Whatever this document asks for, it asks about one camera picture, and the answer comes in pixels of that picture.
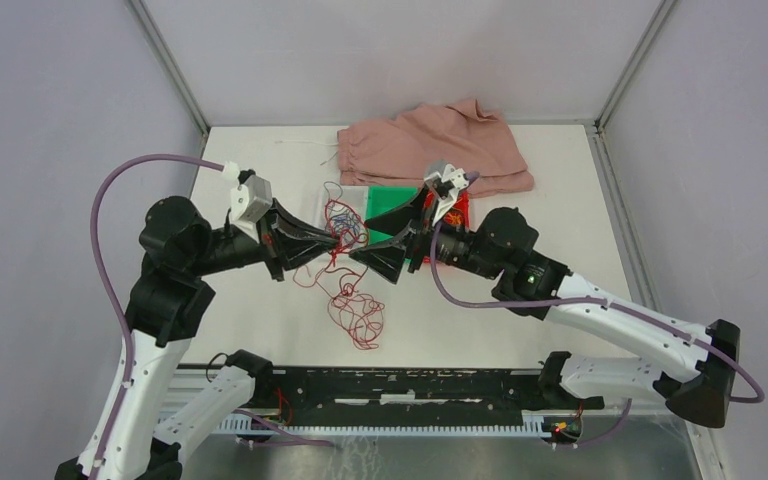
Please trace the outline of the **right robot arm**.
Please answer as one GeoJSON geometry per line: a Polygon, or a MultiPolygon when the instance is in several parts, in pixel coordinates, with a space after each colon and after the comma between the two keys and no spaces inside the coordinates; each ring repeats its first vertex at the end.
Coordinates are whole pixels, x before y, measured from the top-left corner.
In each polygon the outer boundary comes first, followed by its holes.
{"type": "Polygon", "coordinates": [[[626,351],[623,358],[550,354],[537,382],[545,405],[596,397],[659,401],[685,421],[725,425],[740,370],[737,325],[679,320],[603,290],[539,253],[537,230],[515,208],[494,208],[469,229],[447,223],[437,202],[418,194],[367,226],[388,238],[351,258],[390,282],[425,263],[450,266],[494,282],[489,308],[574,328],[626,351]]]}

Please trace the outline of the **pink cloth shorts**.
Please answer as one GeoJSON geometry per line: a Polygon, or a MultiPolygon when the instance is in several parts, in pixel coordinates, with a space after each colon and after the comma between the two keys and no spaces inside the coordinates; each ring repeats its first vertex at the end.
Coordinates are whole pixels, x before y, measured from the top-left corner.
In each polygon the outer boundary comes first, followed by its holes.
{"type": "Polygon", "coordinates": [[[476,99],[358,121],[337,133],[336,160],[343,185],[418,187],[428,168],[443,160],[479,174],[469,188],[475,198],[535,186],[502,113],[483,109],[476,99]]]}

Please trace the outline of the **white drawstring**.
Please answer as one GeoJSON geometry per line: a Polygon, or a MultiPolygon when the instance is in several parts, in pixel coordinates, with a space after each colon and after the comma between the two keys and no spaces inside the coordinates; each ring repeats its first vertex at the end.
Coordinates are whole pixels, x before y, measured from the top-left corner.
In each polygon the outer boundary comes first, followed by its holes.
{"type": "Polygon", "coordinates": [[[307,145],[307,146],[316,146],[316,147],[322,147],[326,149],[330,149],[331,153],[329,157],[319,163],[320,166],[325,166],[332,160],[334,160],[338,156],[338,144],[337,143],[325,143],[325,142],[318,142],[318,141],[312,141],[312,140],[275,140],[274,144],[276,145],[307,145]]]}

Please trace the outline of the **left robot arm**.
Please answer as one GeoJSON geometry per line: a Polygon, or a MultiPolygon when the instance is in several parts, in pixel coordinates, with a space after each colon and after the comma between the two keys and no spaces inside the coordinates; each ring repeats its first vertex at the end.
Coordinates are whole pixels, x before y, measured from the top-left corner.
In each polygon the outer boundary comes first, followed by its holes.
{"type": "Polygon", "coordinates": [[[141,275],[124,311],[126,337],[102,417],[85,450],[58,466],[58,479],[178,479],[187,460],[233,410],[273,397],[271,361],[239,350],[201,390],[165,421],[168,387],[215,297],[204,276],[265,264],[281,281],[333,250],[336,238],[274,201],[251,238],[226,223],[214,229],[185,197],[172,196],[147,212],[139,242],[141,275]]]}

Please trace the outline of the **white plastic bin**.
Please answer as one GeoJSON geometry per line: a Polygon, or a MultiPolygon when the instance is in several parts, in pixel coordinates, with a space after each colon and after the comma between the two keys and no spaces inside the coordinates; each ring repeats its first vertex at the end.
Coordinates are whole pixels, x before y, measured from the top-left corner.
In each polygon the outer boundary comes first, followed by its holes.
{"type": "Polygon", "coordinates": [[[342,186],[333,181],[323,183],[314,207],[314,226],[338,240],[337,247],[330,253],[332,263],[368,244],[369,231],[364,225],[367,202],[367,187],[342,186]]]}

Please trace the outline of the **red plastic bin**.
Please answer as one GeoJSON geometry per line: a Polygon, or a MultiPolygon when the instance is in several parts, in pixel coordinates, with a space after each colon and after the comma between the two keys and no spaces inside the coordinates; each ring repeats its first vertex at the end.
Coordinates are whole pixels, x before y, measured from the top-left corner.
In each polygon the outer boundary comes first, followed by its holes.
{"type": "MultiPolygon", "coordinates": [[[[431,207],[432,203],[435,201],[435,196],[432,192],[428,192],[425,195],[424,198],[424,204],[423,208],[428,209],[431,207]]],[[[453,227],[453,228],[460,228],[461,230],[468,229],[470,227],[470,195],[467,191],[462,191],[459,193],[458,198],[456,202],[453,204],[453,206],[446,212],[445,216],[443,217],[444,222],[453,227]]],[[[430,257],[426,255],[423,258],[424,264],[430,263],[430,257]]]]}

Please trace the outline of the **green plastic bin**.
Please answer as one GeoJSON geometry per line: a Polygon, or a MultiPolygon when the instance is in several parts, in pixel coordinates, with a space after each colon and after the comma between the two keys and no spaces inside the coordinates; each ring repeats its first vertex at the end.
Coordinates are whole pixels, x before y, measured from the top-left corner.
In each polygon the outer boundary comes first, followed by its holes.
{"type": "Polygon", "coordinates": [[[405,187],[370,187],[368,191],[366,219],[406,207],[408,222],[401,225],[395,234],[381,233],[367,227],[368,244],[354,250],[350,257],[370,266],[383,274],[385,270],[399,271],[402,265],[410,262],[411,250],[416,246],[421,225],[417,214],[420,210],[412,204],[420,191],[405,187]]]}

